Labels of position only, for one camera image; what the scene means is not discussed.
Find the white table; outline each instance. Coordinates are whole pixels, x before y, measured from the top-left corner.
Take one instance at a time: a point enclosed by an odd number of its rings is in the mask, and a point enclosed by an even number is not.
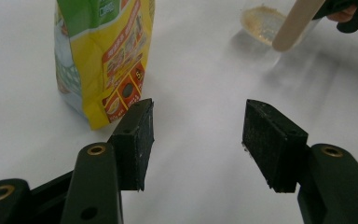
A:
[[[302,223],[296,194],[269,189],[241,134],[246,99],[272,104],[358,160],[358,32],[323,19],[272,69],[255,66],[244,1],[157,1],[143,98],[155,101],[145,192],[123,192],[125,223]],[[60,98],[54,1],[0,0],[0,179],[35,188],[72,170],[91,131]]]

